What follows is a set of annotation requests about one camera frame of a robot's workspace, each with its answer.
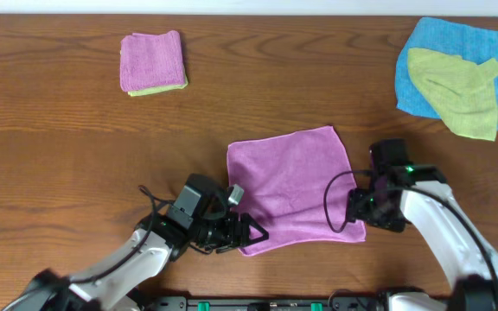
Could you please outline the purple microfiber cloth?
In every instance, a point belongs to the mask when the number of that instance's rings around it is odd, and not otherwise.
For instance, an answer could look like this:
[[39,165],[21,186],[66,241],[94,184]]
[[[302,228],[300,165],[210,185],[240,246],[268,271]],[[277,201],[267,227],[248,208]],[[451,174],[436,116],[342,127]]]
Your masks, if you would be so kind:
[[363,222],[344,221],[348,192],[356,187],[350,171],[345,147],[331,126],[231,143],[228,180],[245,190],[237,210],[269,233],[266,241],[241,253],[252,257],[304,242],[365,241]]

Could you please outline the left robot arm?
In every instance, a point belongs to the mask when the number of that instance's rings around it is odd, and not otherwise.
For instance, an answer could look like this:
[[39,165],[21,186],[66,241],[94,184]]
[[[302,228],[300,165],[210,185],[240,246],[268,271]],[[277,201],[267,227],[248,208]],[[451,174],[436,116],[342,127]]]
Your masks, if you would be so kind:
[[35,275],[6,310],[140,310],[128,294],[162,272],[187,249],[204,255],[224,253],[266,241],[269,233],[249,214],[222,218],[150,215],[109,257],[81,272],[58,276],[51,269]]

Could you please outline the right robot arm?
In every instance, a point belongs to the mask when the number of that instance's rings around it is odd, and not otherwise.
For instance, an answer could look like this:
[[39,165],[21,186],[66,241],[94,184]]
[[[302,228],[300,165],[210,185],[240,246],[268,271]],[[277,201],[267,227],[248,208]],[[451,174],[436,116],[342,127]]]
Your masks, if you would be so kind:
[[441,266],[450,296],[389,293],[385,310],[498,310],[498,251],[476,229],[432,165],[384,167],[370,172],[371,186],[348,194],[346,218],[391,232],[407,224],[421,234]]

